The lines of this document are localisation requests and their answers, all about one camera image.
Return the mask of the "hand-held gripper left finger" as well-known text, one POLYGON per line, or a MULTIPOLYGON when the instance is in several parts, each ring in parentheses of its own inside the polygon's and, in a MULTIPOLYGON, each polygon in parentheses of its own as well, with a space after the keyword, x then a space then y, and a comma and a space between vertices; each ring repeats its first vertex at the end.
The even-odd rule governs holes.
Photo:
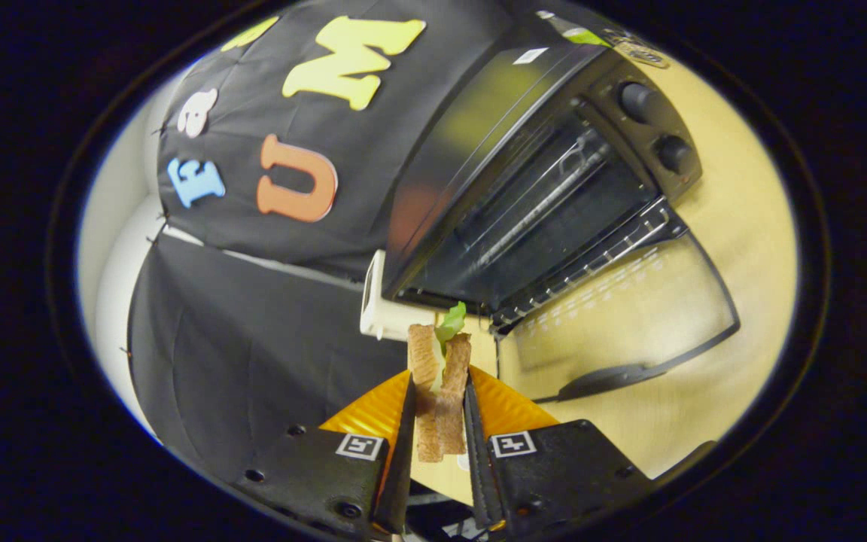
POLYGON ((318 426, 290 426, 245 463, 235 490, 317 539, 405 529, 416 392, 402 371, 318 426))

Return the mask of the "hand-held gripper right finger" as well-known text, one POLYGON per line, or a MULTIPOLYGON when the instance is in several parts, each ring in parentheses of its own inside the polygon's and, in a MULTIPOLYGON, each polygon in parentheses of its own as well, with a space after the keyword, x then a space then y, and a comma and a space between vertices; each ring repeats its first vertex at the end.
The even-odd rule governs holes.
POLYGON ((491 539, 565 539, 655 488, 593 423, 559 422, 478 367, 468 373, 464 423, 474 516, 491 539))

